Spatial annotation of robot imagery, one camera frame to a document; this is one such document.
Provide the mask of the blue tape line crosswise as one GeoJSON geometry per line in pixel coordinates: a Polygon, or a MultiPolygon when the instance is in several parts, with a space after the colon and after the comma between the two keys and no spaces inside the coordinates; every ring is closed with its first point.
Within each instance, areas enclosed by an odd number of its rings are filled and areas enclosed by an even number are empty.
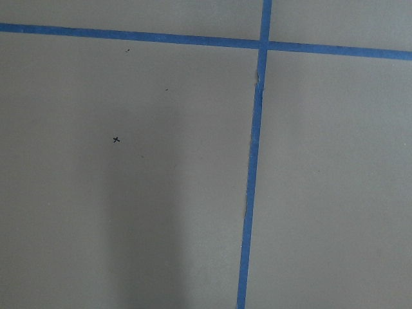
{"type": "Polygon", "coordinates": [[[208,37],[196,35],[178,35],[150,32],[128,32],[121,30],[98,30],[91,28],[68,28],[62,26],[46,26],[31,24],[1,23],[1,31],[7,33],[25,33],[38,35],[58,35],[68,37],[87,37],[96,39],[114,39],[121,41],[159,42],[168,44],[183,44],[196,46],[214,46],[257,50],[266,46],[269,51],[314,53],[321,55],[342,55],[366,57],[374,59],[393,59],[410,61],[410,51],[388,50],[378,48],[360,48],[351,46],[332,46],[324,44],[306,44],[295,42],[270,41],[262,43],[259,40],[235,39],[226,37],[208,37]]]}

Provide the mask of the blue tape line lengthwise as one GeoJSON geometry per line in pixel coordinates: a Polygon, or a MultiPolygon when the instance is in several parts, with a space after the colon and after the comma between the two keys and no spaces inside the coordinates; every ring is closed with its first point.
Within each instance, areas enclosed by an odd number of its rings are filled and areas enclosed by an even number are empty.
{"type": "Polygon", "coordinates": [[[254,90],[254,107],[250,132],[250,147],[248,157],[248,173],[246,187],[246,204],[243,218],[241,239],[241,252],[239,262],[238,291],[236,307],[244,308],[247,297],[248,270],[250,261],[250,246],[252,240],[252,224],[254,217],[254,199],[256,193],[256,179],[258,172],[259,142],[261,134],[261,119],[263,110],[263,94],[265,88],[265,75],[267,69],[267,53],[270,35],[270,19],[272,1],[264,0],[261,14],[261,27],[259,35],[257,57],[257,83],[254,90]]]}

